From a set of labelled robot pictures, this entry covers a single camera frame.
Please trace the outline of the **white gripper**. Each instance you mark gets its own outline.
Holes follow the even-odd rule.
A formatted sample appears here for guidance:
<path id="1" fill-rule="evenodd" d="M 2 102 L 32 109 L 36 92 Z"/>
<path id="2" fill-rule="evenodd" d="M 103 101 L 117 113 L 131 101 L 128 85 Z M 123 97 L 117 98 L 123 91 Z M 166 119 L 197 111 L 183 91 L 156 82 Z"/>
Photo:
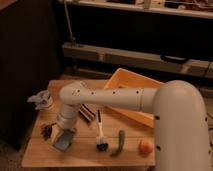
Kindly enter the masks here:
<path id="1" fill-rule="evenodd" d="M 64 129 L 64 130 L 71 129 L 70 130 L 71 138 L 70 138 L 69 146 L 72 145 L 74 137 L 77 133 L 77 129 L 74 128 L 77 123 L 77 118 L 78 118 L 77 114 L 71 115 L 70 117 L 63 116 L 62 114 L 58 114 L 56 117 L 56 123 L 61 129 Z M 52 134 L 53 136 L 51 140 L 53 145 L 56 144 L 58 139 L 62 136 L 63 132 L 64 131 L 59 131 Z"/>

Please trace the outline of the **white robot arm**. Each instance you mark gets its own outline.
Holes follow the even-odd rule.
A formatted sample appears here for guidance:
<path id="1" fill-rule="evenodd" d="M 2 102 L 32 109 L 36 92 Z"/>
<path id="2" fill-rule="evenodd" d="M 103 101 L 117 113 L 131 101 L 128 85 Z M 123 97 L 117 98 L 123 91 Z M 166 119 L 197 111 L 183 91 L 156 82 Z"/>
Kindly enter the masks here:
<path id="1" fill-rule="evenodd" d="M 101 104 L 154 115 L 156 171 L 211 171 L 206 107 L 190 83 L 169 81 L 158 88 L 89 89 L 81 82 L 64 86 L 57 125 L 73 127 L 82 104 Z"/>

